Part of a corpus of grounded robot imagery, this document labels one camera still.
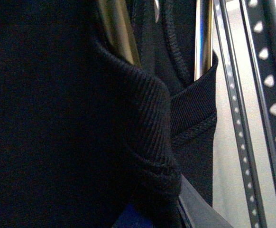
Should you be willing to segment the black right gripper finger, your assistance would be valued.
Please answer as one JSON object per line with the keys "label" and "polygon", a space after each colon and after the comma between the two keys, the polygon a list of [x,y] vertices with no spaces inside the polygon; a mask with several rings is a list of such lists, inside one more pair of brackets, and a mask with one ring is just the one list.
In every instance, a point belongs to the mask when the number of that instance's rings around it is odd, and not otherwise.
{"label": "black right gripper finger", "polygon": [[181,178],[178,211],[183,228],[232,228],[232,226],[195,190],[190,182]]}

